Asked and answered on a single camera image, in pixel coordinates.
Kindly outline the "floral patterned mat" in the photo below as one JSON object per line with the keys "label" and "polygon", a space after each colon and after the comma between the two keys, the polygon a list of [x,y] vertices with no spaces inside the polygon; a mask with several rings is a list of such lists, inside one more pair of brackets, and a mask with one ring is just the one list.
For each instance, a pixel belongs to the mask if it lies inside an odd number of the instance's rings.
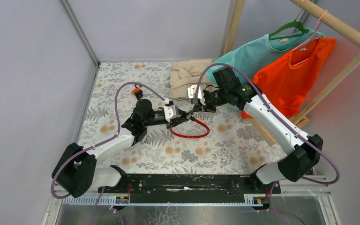
{"label": "floral patterned mat", "polygon": [[[162,107],[161,98],[169,98],[170,71],[169,62],[102,63],[78,144],[88,146],[117,132],[135,107],[134,82],[144,84],[143,96],[154,110]],[[210,128],[206,137],[180,138],[164,125],[152,126],[140,143],[113,153],[98,167],[117,165],[127,173],[250,174],[285,156],[278,144],[269,145],[231,105],[215,113],[199,112],[196,118]],[[206,132],[193,121],[174,128],[179,134],[189,130]]]}

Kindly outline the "beige crumpled cloth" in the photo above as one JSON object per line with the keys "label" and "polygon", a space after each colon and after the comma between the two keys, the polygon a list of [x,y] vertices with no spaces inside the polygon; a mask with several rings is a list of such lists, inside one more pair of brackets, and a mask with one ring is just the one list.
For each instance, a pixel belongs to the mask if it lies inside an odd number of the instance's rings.
{"label": "beige crumpled cloth", "polygon": [[187,88],[198,83],[202,72],[212,59],[184,60],[171,65],[169,97],[187,99]]}

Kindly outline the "orange t-shirt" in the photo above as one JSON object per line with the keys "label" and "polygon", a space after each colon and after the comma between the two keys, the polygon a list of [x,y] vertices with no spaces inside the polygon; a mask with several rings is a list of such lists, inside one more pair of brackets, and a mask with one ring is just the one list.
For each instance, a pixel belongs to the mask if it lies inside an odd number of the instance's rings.
{"label": "orange t-shirt", "polygon": [[300,106],[336,43],[335,38],[318,37],[298,45],[259,70],[251,80],[284,116],[290,118],[300,112]]}

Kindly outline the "wooden clothes rack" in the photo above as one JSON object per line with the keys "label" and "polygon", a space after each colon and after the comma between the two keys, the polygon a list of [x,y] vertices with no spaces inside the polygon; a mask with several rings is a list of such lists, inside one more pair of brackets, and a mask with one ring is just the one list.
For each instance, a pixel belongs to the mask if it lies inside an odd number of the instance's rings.
{"label": "wooden clothes rack", "polygon": [[[326,26],[333,31],[353,43],[360,48],[360,32],[341,21],[329,12],[326,12],[320,6],[316,5],[310,0],[291,0],[291,2],[297,7],[304,10],[311,16],[319,19]],[[242,16],[243,7],[245,5],[244,0],[232,0],[230,4],[230,10],[232,13],[229,28],[225,33],[225,45],[223,54],[233,50],[235,39],[238,33],[240,19]],[[333,91],[356,67],[360,65],[360,52],[357,53],[349,63],[312,99],[307,106],[293,118],[293,121],[297,125],[304,126],[309,122],[306,115],[314,109],[331,91]]]}

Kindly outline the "aluminium frame rail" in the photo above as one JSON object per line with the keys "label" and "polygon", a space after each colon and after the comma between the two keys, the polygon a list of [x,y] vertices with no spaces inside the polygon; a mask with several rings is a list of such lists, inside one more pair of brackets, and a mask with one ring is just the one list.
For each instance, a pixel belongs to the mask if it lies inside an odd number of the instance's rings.
{"label": "aluminium frame rail", "polygon": [[67,18],[69,19],[69,22],[71,23],[73,29],[75,30],[78,38],[80,39],[83,47],[85,48],[88,56],[90,57],[93,64],[98,67],[100,64],[100,60],[98,59],[95,51],[93,50],[92,45],[90,44],[81,24],[79,23],[75,12],[73,11],[70,2],[68,0],[59,0],[59,3],[61,4],[65,14],[67,15]]}

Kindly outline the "teal t-shirt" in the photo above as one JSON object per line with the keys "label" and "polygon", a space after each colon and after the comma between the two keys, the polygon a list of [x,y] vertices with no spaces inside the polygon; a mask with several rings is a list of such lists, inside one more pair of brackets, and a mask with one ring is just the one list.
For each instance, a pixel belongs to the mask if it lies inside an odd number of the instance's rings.
{"label": "teal t-shirt", "polygon": [[215,63],[232,65],[242,71],[249,79],[253,79],[259,70],[302,44],[311,36],[315,38],[325,37],[323,33],[315,32],[313,29],[307,33],[298,31],[291,37],[277,35],[270,38],[269,34],[265,34],[221,56]]}

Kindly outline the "red cable lock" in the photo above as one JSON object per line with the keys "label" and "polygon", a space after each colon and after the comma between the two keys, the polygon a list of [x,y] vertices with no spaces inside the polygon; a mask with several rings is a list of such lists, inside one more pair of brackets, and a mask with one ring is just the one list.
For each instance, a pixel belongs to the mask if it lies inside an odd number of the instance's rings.
{"label": "red cable lock", "polygon": [[187,139],[197,139],[197,138],[203,138],[203,137],[206,137],[209,133],[210,133],[210,128],[204,124],[203,122],[199,121],[198,119],[194,118],[194,117],[190,117],[189,118],[191,121],[199,124],[200,126],[204,127],[204,129],[206,130],[206,132],[204,134],[202,134],[201,130],[198,131],[198,130],[195,130],[195,131],[191,131],[189,130],[189,132],[187,134],[179,134],[175,131],[173,131],[172,128],[169,129],[169,131],[177,136],[177,137],[180,137],[180,138],[187,138]]}

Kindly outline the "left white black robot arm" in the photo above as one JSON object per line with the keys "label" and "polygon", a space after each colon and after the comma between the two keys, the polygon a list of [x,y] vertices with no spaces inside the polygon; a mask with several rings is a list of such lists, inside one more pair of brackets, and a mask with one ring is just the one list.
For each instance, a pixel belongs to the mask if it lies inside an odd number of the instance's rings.
{"label": "left white black robot arm", "polygon": [[96,169],[97,164],[113,153],[139,143],[146,136],[149,126],[166,125],[172,128],[189,121],[191,115],[191,111],[179,109],[173,101],[157,111],[153,110],[149,100],[137,101],[131,116],[113,137],[87,148],[75,142],[65,148],[52,172],[52,195],[59,198],[54,191],[55,184],[59,184],[74,198],[82,196],[90,187],[109,186],[116,193],[124,191],[126,179],[112,168]]}

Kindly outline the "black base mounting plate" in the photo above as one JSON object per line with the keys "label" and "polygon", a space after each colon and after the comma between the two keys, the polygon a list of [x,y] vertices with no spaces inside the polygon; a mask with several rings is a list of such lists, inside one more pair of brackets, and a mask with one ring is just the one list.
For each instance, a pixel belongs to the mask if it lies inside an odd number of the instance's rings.
{"label": "black base mounting plate", "polygon": [[248,175],[126,174],[99,192],[124,194],[131,203],[242,203],[244,195],[280,194],[278,184],[258,184]]}

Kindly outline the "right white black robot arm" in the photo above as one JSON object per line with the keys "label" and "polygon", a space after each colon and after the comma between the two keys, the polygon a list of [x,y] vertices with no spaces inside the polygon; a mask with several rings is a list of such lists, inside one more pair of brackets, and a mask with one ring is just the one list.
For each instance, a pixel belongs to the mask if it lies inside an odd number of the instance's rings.
{"label": "right white black robot arm", "polygon": [[194,112],[214,112],[230,104],[259,122],[281,146],[286,157],[264,164],[250,174],[247,182],[256,193],[262,193],[277,180],[298,181],[320,161],[322,138],[304,132],[286,118],[253,82],[241,83],[234,71],[222,67],[214,71],[217,89],[202,90],[198,85],[187,88]]}

